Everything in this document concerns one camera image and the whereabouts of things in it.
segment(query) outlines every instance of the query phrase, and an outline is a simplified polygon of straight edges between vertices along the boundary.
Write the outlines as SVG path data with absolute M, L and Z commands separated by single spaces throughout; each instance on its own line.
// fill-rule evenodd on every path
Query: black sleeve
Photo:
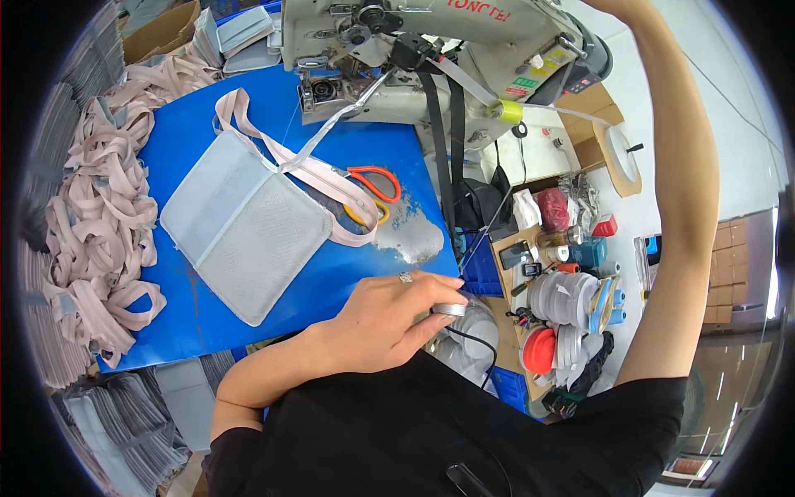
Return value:
M 210 444 L 202 461 L 210 497 L 242 495 L 257 457 L 262 434 L 252 428 L 232 428 Z
M 643 495 L 659 480 L 677 443 L 687 378 L 623 383 L 583 400 L 550 428 L 587 453 L 584 475 L 608 495 Z

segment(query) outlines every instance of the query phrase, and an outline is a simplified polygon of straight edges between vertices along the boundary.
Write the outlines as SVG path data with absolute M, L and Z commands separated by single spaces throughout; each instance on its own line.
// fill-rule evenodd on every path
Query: finger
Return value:
M 419 323 L 409 328 L 403 337 L 392 347 L 395 359 L 404 364 L 411 359 L 420 348 L 425 345 L 439 330 L 456 320 L 455 316 L 447 314 L 431 314 Z
M 463 286 L 463 280 L 461 278 L 451 278 L 449 276 L 443 276 L 441 274 L 436 273 L 426 273 L 425 271 L 415 270 L 409 273 L 411 278 L 416 282 L 426 278 L 433 278 L 437 280 L 439 283 L 443 283 L 449 286 L 452 289 L 459 289 Z
M 434 304 L 466 305 L 469 303 L 464 295 L 444 283 L 440 283 L 435 278 L 426 278 L 407 286 L 406 291 L 395 300 L 395 304 L 401 308 L 401 311 L 410 313 L 412 316 L 427 311 Z

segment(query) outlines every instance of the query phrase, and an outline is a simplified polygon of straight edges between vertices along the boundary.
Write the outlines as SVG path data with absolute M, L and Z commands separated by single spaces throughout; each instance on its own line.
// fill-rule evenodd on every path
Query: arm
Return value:
M 365 278 L 332 320 L 306 328 L 236 363 L 215 396 L 211 440 L 239 426 L 262 430 L 261 409 L 311 379 L 342 372 L 375 373 L 406 363 L 455 318 L 432 314 L 412 325 L 434 304 L 466 304 L 456 292 L 463 282 L 414 271 L 398 277 Z
M 665 250 L 616 384 L 688 376 L 704 319 L 718 222 L 718 158 L 688 63 L 647 0 L 586 0 L 635 36 L 654 111 L 655 188 Z

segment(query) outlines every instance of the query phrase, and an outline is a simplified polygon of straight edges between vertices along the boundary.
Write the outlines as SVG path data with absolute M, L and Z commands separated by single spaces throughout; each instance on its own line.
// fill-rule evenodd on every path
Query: pile of pink straps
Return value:
M 127 67 L 126 82 L 89 100 L 64 165 L 64 184 L 46 209 L 54 259 L 44 292 L 64 337 L 88 346 L 116 367 L 140 330 L 165 306 L 160 287 L 142 282 L 157 263 L 152 230 L 157 202 L 135 154 L 154 127 L 153 110 L 221 77 L 188 44 L 160 64 Z M 149 294 L 144 313 L 125 308 Z

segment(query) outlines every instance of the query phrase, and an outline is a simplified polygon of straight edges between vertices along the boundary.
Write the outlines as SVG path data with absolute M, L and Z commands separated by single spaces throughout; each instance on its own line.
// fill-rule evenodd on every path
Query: black shirt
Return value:
M 457 463 L 495 497 L 642 495 L 676 443 L 686 381 L 624 383 L 543 425 L 420 351 L 290 390 L 261 433 L 212 442 L 207 483 L 210 496 L 461 496 L 447 474 Z

